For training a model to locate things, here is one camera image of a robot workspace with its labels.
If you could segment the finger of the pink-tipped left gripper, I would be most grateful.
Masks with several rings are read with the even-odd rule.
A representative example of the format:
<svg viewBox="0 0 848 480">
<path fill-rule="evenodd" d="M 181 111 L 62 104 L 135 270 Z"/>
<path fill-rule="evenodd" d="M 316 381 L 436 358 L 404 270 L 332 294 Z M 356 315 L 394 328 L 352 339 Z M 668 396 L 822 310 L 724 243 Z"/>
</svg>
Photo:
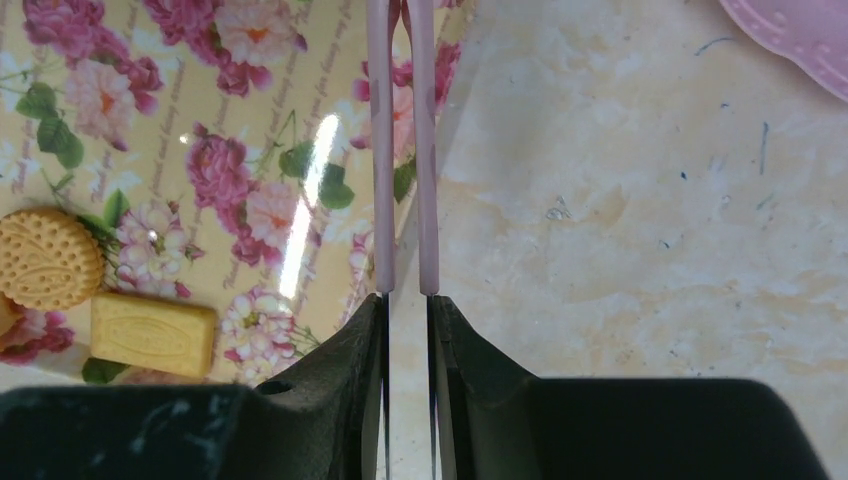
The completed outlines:
<svg viewBox="0 0 848 480">
<path fill-rule="evenodd" d="M 376 293 L 333 337 L 262 384 L 280 410 L 272 441 L 295 479 L 373 479 L 390 445 L 390 294 L 395 288 L 391 39 L 399 1 L 367 4 Z"/>
</svg>

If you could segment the floral serving tray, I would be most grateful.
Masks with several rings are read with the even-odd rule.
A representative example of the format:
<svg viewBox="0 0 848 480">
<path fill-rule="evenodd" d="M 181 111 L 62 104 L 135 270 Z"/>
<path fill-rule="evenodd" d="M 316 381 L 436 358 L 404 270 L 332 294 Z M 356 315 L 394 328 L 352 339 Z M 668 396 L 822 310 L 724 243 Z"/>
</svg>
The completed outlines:
<svg viewBox="0 0 848 480">
<path fill-rule="evenodd" d="M 1 210 L 216 310 L 202 381 L 256 385 L 373 287 L 369 101 L 363 1 L 5 1 Z"/>
</svg>

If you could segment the small brown cookie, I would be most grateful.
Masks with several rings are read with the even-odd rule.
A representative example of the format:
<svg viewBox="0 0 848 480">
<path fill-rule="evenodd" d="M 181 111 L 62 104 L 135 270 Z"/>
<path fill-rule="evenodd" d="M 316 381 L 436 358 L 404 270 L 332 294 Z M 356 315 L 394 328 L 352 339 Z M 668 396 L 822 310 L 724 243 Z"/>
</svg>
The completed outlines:
<svg viewBox="0 0 848 480">
<path fill-rule="evenodd" d="M 0 336 L 5 335 L 23 317 L 24 309 L 5 295 L 1 295 Z"/>
</svg>

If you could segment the yellow square biscuit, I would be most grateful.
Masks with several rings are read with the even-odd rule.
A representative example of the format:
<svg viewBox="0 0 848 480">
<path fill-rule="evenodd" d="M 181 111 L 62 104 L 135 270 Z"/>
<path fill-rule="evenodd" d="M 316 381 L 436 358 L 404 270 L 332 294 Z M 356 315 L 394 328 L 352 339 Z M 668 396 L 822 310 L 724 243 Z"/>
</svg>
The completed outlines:
<svg viewBox="0 0 848 480">
<path fill-rule="evenodd" d="M 91 299 L 90 312 L 95 358 L 193 378 L 211 369 L 213 309 L 104 292 Z"/>
</svg>

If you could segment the round orange cookie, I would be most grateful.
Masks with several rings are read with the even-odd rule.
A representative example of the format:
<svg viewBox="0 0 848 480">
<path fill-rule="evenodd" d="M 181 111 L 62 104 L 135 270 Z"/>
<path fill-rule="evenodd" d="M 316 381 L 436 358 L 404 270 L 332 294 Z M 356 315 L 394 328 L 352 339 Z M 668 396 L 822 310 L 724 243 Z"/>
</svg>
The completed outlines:
<svg viewBox="0 0 848 480">
<path fill-rule="evenodd" d="M 74 217 L 36 208 L 1 219 L 1 292 L 14 303 L 67 310 L 91 298 L 104 274 L 97 240 Z"/>
</svg>

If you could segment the pink-tipped right gripper finger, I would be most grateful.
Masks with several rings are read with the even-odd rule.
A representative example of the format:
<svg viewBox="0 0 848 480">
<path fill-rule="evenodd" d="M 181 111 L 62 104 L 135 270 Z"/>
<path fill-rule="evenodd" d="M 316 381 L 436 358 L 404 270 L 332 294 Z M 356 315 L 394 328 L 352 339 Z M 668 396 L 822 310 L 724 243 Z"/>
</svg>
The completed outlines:
<svg viewBox="0 0 848 480">
<path fill-rule="evenodd" d="M 419 286 L 426 298 L 432 473 L 436 479 L 534 479 L 526 407 L 533 375 L 440 294 L 433 4 L 406 1 L 413 63 Z"/>
</svg>

